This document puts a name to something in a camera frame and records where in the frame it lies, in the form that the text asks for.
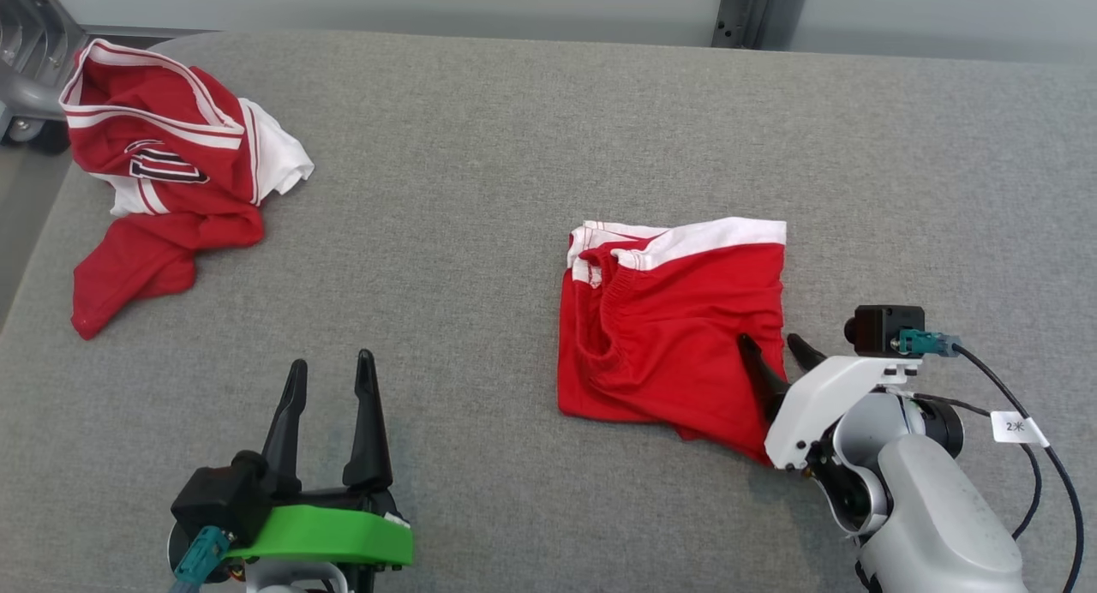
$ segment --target red shorts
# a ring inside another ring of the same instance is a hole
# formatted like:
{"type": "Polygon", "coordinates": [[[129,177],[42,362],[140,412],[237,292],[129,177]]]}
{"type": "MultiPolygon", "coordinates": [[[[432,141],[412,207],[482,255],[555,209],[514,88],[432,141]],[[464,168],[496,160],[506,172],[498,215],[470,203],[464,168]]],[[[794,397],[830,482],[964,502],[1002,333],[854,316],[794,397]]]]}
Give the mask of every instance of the red shorts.
{"type": "Polygon", "coordinates": [[[585,221],[561,296],[557,395],[565,414],[668,422],[769,463],[736,339],[783,372],[785,225],[724,218],[675,229],[585,221]]]}

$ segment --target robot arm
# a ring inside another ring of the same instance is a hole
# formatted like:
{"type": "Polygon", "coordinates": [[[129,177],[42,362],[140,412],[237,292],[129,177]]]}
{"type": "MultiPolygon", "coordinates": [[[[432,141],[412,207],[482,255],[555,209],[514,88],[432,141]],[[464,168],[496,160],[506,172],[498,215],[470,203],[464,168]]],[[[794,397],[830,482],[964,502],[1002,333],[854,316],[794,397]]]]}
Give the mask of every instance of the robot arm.
{"type": "Polygon", "coordinates": [[[370,593],[374,574],[411,565],[415,538],[388,488],[393,469],[373,354],[358,355],[358,418],[343,487],[302,491],[297,427],[308,367],[297,360],[274,410],[262,454],[194,472],[171,505],[168,563],[177,591],[229,578],[248,593],[303,592],[320,580],[337,593],[370,593]]]}
{"type": "Polygon", "coordinates": [[[857,572],[869,591],[1027,591],[1017,544],[955,464],[960,418],[948,404],[897,389],[923,361],[898,354],[892,342],[901,328],[924,328],[921,309],[889,307],[887,316],[911,323],[898,324],[882,319],[883,307],[870,308],[879,315],[862,308],[861,334],[847,328],[862,357],[825,357],[789,337],[806,369],[791,386],[740,335],[770,422],[767,455],[774,467],[802,470],[818,483],[835,522],[860,549],[857,572]]]}

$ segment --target gray fabric surface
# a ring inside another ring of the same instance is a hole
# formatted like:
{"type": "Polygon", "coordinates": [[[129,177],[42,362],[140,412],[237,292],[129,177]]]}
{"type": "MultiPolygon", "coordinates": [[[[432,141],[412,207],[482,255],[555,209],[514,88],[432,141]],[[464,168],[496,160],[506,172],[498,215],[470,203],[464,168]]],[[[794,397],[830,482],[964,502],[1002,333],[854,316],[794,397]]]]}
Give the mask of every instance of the gray fabric surface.
{"type": "MultiPolygon", "coordinates": [[[[337,483],[358,347],[418,544],[378,592],[859,591],[810,481],[557,412],[584,218],[787,219],[788,330],[846,352],[857,305],[925,305],[1028,403],[1097,522],[1095,70],[319,32],[161,50],[262,104],[316,174],[270,199],[261,244],[204,254],[195,288],[86,343],[71,270],[111,192],[71,172],[0,332],[3,591],[166,588],[169,503],[195,467],[261,447],[296,357],[299,475],[337,483]]],[[[960,360],[915,385],[1006,407],[960,360]]],[[[960,463],[1013,527],[1025,456],[965,421],[960,463]]],[[[1043,463],[1020,546],[1030,588],[1056,591],[1073,535],[1043,463]]]]}

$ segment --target white tag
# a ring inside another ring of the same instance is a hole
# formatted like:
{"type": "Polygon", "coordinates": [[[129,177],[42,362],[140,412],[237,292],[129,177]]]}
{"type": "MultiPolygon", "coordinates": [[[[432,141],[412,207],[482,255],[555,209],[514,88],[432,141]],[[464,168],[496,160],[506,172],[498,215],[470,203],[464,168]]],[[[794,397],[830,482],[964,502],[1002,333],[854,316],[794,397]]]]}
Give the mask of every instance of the white tag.
{"type": "Polygon", "coordinates": [[[1021,418],[1015,410],[992,410],[991,425],[996,442],[1038,442],[1040,447],[1051,445],[1034,420],[1021,418]]]}

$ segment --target gray wall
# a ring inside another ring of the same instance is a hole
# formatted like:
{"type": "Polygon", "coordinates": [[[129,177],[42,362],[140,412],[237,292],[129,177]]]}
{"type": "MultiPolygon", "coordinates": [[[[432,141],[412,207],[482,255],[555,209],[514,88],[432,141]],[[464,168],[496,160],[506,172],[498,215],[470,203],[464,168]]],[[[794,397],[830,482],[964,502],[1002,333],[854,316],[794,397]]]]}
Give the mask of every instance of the gray wall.
{"type": "Polygon", "coordinates": [[[1097,61],[1097,0],[805,0],[789,49],[1097,61]]]}
{"type": "Polygon", "coordinates": [[[720,0],[60,0],[88,25],[325,27],[708,45],[720,0]]]}
{"type": "MultiPolygon", "coordinates": [[[[79,23],[138,32],[328,27],[709,46],[720,0],[61,2],[79,23]]],[[[1097,0],[774,2],[779,19],[791,19],[796,27],[771,30],[762,43],[773,49],[1016,61],[1097,59],[1097,0]]]]}

